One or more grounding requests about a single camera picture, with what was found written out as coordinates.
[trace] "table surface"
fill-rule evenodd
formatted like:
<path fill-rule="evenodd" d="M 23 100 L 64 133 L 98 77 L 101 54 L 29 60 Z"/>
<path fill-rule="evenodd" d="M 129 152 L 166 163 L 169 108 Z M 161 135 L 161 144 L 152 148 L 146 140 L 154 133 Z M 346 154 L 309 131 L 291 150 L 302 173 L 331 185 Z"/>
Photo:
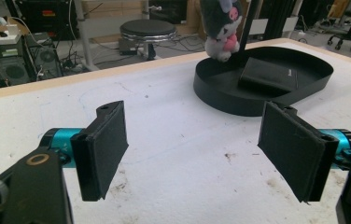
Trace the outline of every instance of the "table surface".
<path fill-rule="evenodd" d="M 288 39 L 247 45 L 304 51 L 334 67 L 327 87 L 292 105 L 316 128 L 351 131 L 351 59 Z M 192 84 L 204 52 L 0 89 L 0 173 L 51 128 L 84 128 L 95 108 L 125 102 L 129 148 L 106 199 L 82 202 L 63 169 L 76 223 L 336 223 L 347 172 L 322 200 L 299 203 L 257 147 L 261 118 L 223 113 Z"/>

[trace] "floor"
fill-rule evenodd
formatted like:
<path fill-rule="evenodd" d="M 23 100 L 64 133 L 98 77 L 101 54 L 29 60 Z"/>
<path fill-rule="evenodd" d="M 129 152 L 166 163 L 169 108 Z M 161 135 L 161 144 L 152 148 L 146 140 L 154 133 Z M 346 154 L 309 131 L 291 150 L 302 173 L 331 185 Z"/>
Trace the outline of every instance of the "floor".
<path fill-rule="evenodd" d="M 337 26 L 320 26 L 311 28 L 306 32 L 293 31 L 287 34 L 287 37 L 306 43 L 311 46 L 326 49 L 332 52 L 351 57 L 351 42 L 345 41 L 341 49 L 335 49 L 337 39 L 334 38 L 331 46 L 327 44 L 328 39 L 336 33 L 346 32 L 350 24 L 343 27 Z M 248 42 L 260 41 L 259 36 L 251 36 Z M 160 58 L 169 58 L 178 55 L 189 54 L 192 52 L 204 51 L 204 42 L 197 35 L 184 35 L 177 37 L 173 41 L 161 42 L 155 44 L 155 50 Z M 86 72 L 83 69 L 81 60 L 83 59 L 83 50 L 79 41 L 61 41 L 58 47 L 58 55 L 63 63 L 69 63 L 64 68 L 66 76 L 77 75 Z M 93 63 L 100 69 L 106 69 L 116 66 L 123 66 L 132 63 L 143 63 L 146 58 L 141 55 L 121 56 L 119 55 L 118 43 L 91 43 L 91 52 Z"/>

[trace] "computer tower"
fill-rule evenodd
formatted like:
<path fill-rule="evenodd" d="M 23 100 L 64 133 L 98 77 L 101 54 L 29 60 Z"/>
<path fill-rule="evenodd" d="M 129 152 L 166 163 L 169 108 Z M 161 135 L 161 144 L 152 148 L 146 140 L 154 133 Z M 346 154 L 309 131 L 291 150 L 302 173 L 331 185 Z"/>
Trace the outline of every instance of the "computer tower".
<path fill-rule="evenodd" d="M 53 40 L 79 37 L 74 1 L 16 0 L 15 3 L 31 33 L 46 32 Z"/>
<path fill-rule="evenodd" d="M 0 87 L 36 81 L 36 71 L 23 37 L 18 43 L 0 45 Z"/>
<path fill-rule="evenodd" d="M 63 71 L 52 39 L 47 33 L 26 36 L 27 48 L 41 80 L 62 77 Z"/>
<path fill-rule="evenodd" d="M 152 20 L 168 21 L 172 24 L 187 23 L 188 0 L 151 0 L 149 6 L 161 7 L 161 10 L 150 10 Z"/>

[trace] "black oval tray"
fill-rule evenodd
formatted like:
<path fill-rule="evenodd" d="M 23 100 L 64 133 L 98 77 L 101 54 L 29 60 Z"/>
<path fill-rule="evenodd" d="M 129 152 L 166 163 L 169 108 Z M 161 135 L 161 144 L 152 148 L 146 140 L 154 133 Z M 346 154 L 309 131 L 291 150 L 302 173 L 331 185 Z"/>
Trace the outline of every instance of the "black oval tray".
<path fill-rule="evenodd" d="M 298 89 L 286 94 L 246 89 L 238 86 L 249 57 L 275 63 L 298 71 Z M 196 65 L 193 89 L 198 97 L 214 108 L 246 117 L 262 116 L 265 101 L 291 105 L 321 91 L 327 85 L 333 68 L 315 56 L 294 49 L 262 47 L 235 53 L 226 63 L 211 58 Z"/>

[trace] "pink plush toy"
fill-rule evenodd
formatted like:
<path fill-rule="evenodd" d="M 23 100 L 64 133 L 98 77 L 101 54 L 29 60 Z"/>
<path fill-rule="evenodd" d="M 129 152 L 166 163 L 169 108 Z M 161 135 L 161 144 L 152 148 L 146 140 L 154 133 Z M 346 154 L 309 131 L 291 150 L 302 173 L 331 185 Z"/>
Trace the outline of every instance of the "pink plush toy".
<path fill-rule="evenodd" d="M 204 31 L 207 34 L 205 51 L 220 62 L 227 62 L 240 48 L 236 36 L 242 21 L 239 0 L 201 0 Z"/>

